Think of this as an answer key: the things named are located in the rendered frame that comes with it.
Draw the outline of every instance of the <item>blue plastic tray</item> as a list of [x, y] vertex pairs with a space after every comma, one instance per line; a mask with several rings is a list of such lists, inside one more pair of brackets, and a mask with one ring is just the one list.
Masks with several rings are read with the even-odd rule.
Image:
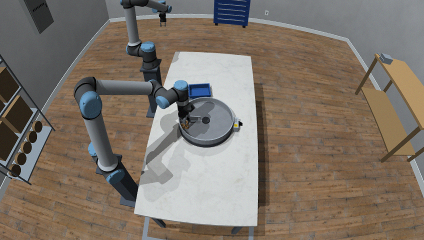
[[189, 84], [188, 97], [191, 99], [211, 97], [211, 86], [209, 83]]

